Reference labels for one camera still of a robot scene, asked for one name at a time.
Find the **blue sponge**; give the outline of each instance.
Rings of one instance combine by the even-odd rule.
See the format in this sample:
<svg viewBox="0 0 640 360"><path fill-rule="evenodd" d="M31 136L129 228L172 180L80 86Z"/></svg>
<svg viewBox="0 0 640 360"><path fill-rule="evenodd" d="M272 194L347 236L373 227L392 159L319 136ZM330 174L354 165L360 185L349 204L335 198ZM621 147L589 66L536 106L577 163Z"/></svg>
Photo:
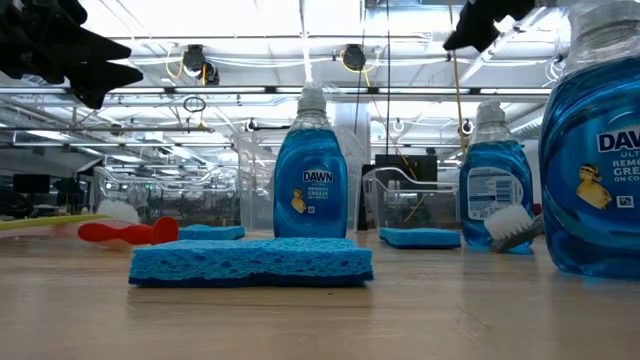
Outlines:
<svg viewBox="0 0 640 360"><path fill-rule="evenodd" d="M244 226L191 225L180 229L180 240L238 240L243 237Z"/></svg>
<svg viewBox="0 0 640 360"><path fill-rule="evenodd" d="M380 229L380 240L396 249L453 249L460 247L460 233L443 229Z"/></svg>
<svg viewBox="0 0 640 360"><path fill-rule="evenodd" d="M353 286L371 250L348 239L175 241L134 250L129 283L155 287Z"/></svg>

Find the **wooden table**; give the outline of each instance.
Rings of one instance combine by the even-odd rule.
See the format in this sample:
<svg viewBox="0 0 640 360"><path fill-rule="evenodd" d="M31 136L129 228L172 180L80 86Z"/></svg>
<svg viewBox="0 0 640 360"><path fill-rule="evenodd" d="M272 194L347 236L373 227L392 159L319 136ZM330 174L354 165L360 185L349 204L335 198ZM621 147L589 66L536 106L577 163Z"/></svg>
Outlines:
<svg viewBox="0 0 640 360"><path fill-rule="evenodd" d="M128 253L0 242L0 359L640 358L640 283L535 255L374 249L359 289L138 289Z"/></svg>

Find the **scrub brush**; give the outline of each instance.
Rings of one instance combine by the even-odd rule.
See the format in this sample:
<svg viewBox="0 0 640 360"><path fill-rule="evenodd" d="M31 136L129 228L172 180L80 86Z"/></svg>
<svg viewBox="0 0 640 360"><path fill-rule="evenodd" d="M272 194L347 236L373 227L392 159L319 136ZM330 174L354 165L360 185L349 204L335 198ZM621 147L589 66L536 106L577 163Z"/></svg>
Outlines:
<svg viewBox="0 0 640 360"><path fill-rule="evenodd" d="M484 226L493 238L491 251L497 253L507 252L544 232L542 215L531 219L522 205L497 211L484 221Z"/></svg>

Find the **ceiling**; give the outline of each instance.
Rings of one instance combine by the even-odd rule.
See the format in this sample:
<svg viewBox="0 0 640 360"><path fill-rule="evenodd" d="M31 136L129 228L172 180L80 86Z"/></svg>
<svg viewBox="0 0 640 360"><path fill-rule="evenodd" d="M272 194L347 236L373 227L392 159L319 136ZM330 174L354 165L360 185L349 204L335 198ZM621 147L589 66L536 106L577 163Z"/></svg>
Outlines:
<svg viewBox="0 0 640 360"><path fill-rule="evenodd" d="M449 96L392 96L389 117L400 121L402 131L390 130L394 141L411 143L455 144L458 138L458 105L455 102L455 76L460 87L549 89L562 71L554 57L567 49L569 25L557 9L540 8L519 24L506 18L497 27L503 32L488 51L482 54L463 49L454 61L442 49L451 29L447 1L390 0L389 19L384 1L358 0L81 0L89 18L84 27L111 38L132 49L123 63L144 73L144 80L134 87L196 87L198 81L180 70L180 55L189 44L205 46L205 55L220 74L221 87L293 86L308 79L333 89L329 95L327 114L335 120L336 104L366 104L367 118L372 121L372 143L386 137L387 99L385 96L357 95L344 97L339 88L357 87L437 87ZM301 17L300 3L304 4ZM454 1L453 22L462 1ZM307 38L302 34L303 21ZM347 44L364 44L367 56L366 76L348 71L340 61ZM305 72L303 51L309 49L310 74ZM4 87L45 86L35 77L20 81L0 73ZM197 143L184 148L192 161L207 164L237 163L237 155L217 146L233 141L253 119L261 126L286 126L296 116L298 95L292 94L228 94L201 96L207 107L191 114L183 107L188 94L168 96L125 93L107 98L98 112L84 108L76 101L59 95L8 96L5 110L13 116L0 118L5 126L158 127L158 130L126 133L114 137L110 133L64 133L64 137L83 143L94 142L164 142ZM512 128L523 138L535 136L544 96L503 98L502 107ZM460 111L463 119L475 118L479 101L493 96L462 95ZM41 116L29 115L37 111ZM200 122L210 132L169 132L162 128L197 127ZM37 133L19 134L20 141L65 142L56 136ZM100 153L128 154L150 159L153 154L139 150L82 147ZM384 149L372 149L372 156ZM420 148L403 148L403 153L424 153ZM443 159L455 149L442 149Z"/></svg>

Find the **dawn dish soap bottle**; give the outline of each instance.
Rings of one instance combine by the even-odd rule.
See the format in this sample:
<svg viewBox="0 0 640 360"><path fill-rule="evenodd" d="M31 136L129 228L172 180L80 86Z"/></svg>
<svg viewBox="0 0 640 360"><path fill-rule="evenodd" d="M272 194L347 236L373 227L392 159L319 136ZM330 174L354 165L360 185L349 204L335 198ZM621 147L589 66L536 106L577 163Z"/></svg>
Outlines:
<svg viewBox="0 0 640 360"><path fill-rule="evenodd" d="M460 211L467 244L486 247L493 239L484 221L498 210L522 205L533 217L533 185L527 158L507 127L500 102L480 104L476 122L460 169Z"/></svg>
<svg viewBox="0 0 640 360"><path fill-rule="evenodd" d="M562 270L640 278L640 4L583 0L569 20L539 148L547 246Z"/></svg>
<svg viewBox="0 0 640 360"><path fill-rule="evenodd" d="M280 237L344 238L347 164L326 115L322 88L307 85L275 169L273 229Z"/></svg>

